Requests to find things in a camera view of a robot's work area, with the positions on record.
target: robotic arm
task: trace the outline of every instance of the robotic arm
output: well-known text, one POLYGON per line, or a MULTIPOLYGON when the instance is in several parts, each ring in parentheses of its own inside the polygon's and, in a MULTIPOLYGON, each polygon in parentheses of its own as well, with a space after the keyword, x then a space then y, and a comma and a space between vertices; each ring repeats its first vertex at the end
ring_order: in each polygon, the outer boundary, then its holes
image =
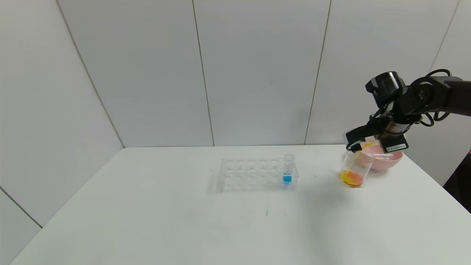
POLYGON ((379 140, 384 152, 407 149, 404 133, 413 124, 431 127, 450 113, 471 116, 471 82, 451 76, 446 69, 430 72, 409 86, 396 72, 385 72, 371 79, 366 91, 373 94, 379 109, 366 125, 345 133, 347 150, 353 152, 360 151, 360 143, 369 136, 379 140), (432 76, 439 72, 448 76, 432 76), (422 114, 430 123, 422 121, 422 114))

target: white wall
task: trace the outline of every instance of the white wall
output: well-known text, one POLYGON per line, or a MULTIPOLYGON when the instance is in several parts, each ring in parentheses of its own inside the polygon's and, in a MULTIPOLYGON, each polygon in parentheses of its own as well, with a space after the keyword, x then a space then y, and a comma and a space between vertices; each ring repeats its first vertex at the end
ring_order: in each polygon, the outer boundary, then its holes
MULTIPOLYGON (((432 70, 446 68, 471 80, 471 1, 461 0, 432 70)), ((414 126, 405 153, 440 185, 444 185, 471 149, 471 118, 450 115, 432 128, 414 126)))
POLYGON ((191 0, 59 0, 125 147, 212 146, 191 0))
POLYGON ((1 183, 41 225, 122 148, 54 0, 2 0, 1 183))
POLYGON ((195 0, 215 145, 303 144, 329 0, 195 0))
POLYGON ((0 264, 10 264, 39 230, 40 227, 0 191, 0 264))

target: wall seam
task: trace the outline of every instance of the wall seam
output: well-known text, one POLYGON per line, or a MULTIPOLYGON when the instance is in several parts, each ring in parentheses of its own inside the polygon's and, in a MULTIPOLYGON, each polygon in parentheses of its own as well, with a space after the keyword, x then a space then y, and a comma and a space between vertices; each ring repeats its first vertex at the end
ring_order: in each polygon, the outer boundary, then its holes
POLYGON ((60 14, 61 14, 61 16, 62 16, 62 19, 63 19, 64 23, 65 23, 65 26, 66 26, 66 28, 67 28, 67 31, 69 32, 69 36, 70 36, 70 38, 72 39, 72 43, 73 43, 73 46, 75 47, 75 51, 76 51, 77 54, 79 55, 80 61, 82 62, 82 66, 83 66, 83 68, 85 69, 85 72, 87 73, 87 76, 88 76, 88 78, 89 78, 89 80, 90 80, 90 82, 91 82, 91 85, 92 85, 92 87, 93 87, 93 90, 95 91, 96 96, 98 97, 98 100, 100 101, 101 107, 102 107, 103 110, 105 111, 105 114, 106 114, 106 116, 108 117, 108 120, 110 121, 111 126, 113 127, 114 132, 116 133, 116 136, 118 136, 118 139, 119 139, 119 141, 121 142, 121 146, 122 146, 122 147, 125 147, 125 146, 124 146, 124 143, 123 143, 122 140, 121 140, 121 137, 119 136, 118 131, 116 130, 116 126, 113 124, 113 121, 111 120, 110 115, 108 114, 108 111, 106 110, 105 105, 103 104, 103 101, 101 100, 101 97, 100 97, 100 95, 99 95, 99 93, 98 93, 98 91, 97 91, 97 88, 95 87, 95 83, 93 83, 93 80, 91 79, 90 73, 88 72, 88 69, 87 69, 87 67, 85 66, 85 63, 83 62, 82 55, 80 54, 79 48, 77 47, 77 44, 75 43, 75 39, 74 39, 73 36, 72 36, 72 32, 70 31, 69 24, 67 23, 67 20, 65 19, 64 12, 62 11, 62 8, 61 8, 61 6, 60 6, 60 4, 59 4, 59 0, 56 0, 56 4, 57 4, 57 7, 59 8, 59 12, 60 12, 60 14))
POLYGON ((309 123, 311 121, 312 106, 314 105, 314 96, 316 94, 317 81, 319 80, 319 71, 321 69, 322 54, 324 53, 325 37, 327 36, 327 26, 329 25, 331 6, 332 6, 332 0, 330 0, 329 2, 329 10, 327 11, 327 20, 325 21, 324 38, 322 40, 322 48, 321 48, 321 55, 319 57, 319 65, 317 66, 316 82, 314 84, 314 91, 312 92, 311 109, 309 110, 308 126, 306 127, 306 136, 304 137, 304 145, 306 145, 306 140, 308 138, 309 123))
POLYGON ((40 228, 42 228, 42 225, 39 224, 38 221, 36 221, 36 219, 34 219, 23 207, 21 207, 21 205, 15 200, 13 199, 13 197, 11 197, 11 195, 2 187, 0 186, 0 190, 16 205, 18 206, 18 208, 20 208, 24 214, 26 214, 35 224, 37 224, 40 228))
POLYGON ((191 0, 191 3, 193 4, 193 15, 195 16, 196 38, 198 39, 198 49, 200 51, 201 71, 203 73, 204 92, 206 93, 206 103, 208 104, 209 127, 211 129, 212 145, 215 146, 215 144, 214 144, 214 133, 212 132, 211 113, 210 113, 210 110, 209 110, 208 90, 206 88, 206 77, 204 76, 203 55, 201 54, 200 34, 198 32, 198 23, 196 22, 195 1, 191 0))
POLYGON ((455 10, 453 11, 453 15, 451 16, 451 19, 450 19, 450 23, 448 24, 448 27, 447 27, 447 31, 445 31, 445 35, 443 36, 442 42, 440 43, 440 47, 437 51, 437 54, 435 55, 435 58, 433 59, 432 65, 430 66, 429 73, 432 71, 433 65, 435 64, 435 61, 437 60, 437 57, 439 56, 441 47, 442 47, 443 43, 445 42, 445 38, 447 37, 448 30, 450 29, 451 23, 453 22, 453 18, 455 17, 456 11, 458 10, 458 6, 460 4, 460 1, 461 0, 458 0, 458 2, 456 4, 455 10))

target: black cable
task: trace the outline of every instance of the black cable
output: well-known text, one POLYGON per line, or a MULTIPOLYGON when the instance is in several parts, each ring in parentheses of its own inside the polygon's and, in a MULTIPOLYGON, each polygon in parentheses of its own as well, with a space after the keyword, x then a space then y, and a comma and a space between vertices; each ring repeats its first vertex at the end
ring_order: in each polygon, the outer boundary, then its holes
POLYGON ((420 121, 420 124, 424 125, 424 126, 427 126, 427 127, 432 127, 435 122, 433 121, 433 118, 432 118, 432 115, 428 114, 428 113, 425 113, 425 115, 427 116, 427 118, 429 119, 430 123, 425 123, 423 121, 420 121))
POLYGON ((448 69, 437 69, 437 70, 433 70, 433 71, 431 71, 430 73, 428 73, 426 76, 431 76, 431 75, 436 74, 436 73, 445 73, 445 74, 447 74, 448 76, 451 76, 451 72, 450 72, 450 70, 448 70, 448 69))
POLYGON ((445 114, 442 115, 442 117, 439 117, 439 112, 435 112, 435 114, 433 115, 433 120, 436 121, 436 122, 441 122, 443 121, 444 119, 446 119, 446 117, 448 117, 448 115, 450 115, 450 113, 448 112, 445 112, 445 114))
MULTIPOLYGON (((431 76, 433 74, 436 74, 436 73, 445 73, 447 74, 448 76, 451 76, 451 72, 450 70, 448 69, 437 69, 437 70, 434 70, 434 71, 431 71, 430 73, 428 73, 426 76, 431 76)), ((445 112, 445 114, 443 114, 442 117, 439 117, 439 112, 436 111, 435 114, 433 115, 433 120, 436 121, 436 122, 441 122, 443 121, 444 119, 446 119, 448 117, 448 115, 450 115, 448 112, 445 112)))

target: clear plastic cup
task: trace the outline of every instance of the clear plastic cup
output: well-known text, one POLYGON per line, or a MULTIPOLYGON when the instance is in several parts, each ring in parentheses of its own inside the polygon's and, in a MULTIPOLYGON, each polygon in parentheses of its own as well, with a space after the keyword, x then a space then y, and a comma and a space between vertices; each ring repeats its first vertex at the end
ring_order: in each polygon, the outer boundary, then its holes
POLYGON ((339 177, 343 183, 350 187, 361 187, 373 162, 374 155, 369 152, 353 153, 347 151, 339 177))

